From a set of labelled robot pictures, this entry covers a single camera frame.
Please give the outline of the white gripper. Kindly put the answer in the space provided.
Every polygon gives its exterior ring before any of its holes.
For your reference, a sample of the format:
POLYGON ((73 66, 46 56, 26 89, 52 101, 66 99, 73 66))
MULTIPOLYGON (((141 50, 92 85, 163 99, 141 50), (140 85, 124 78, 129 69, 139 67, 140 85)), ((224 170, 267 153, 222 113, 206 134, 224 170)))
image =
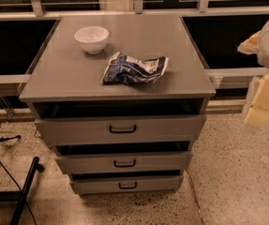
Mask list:
MULTIPOLYGON (((269 20, 262 27, 244 42, 237 51, 244 54, 257 53, 258 63, 269 68, 269 20)), ((259 80, 259 86, 247 111, 245 123, 250 127, 262 128, 269 121, 269 73, 259 80)))

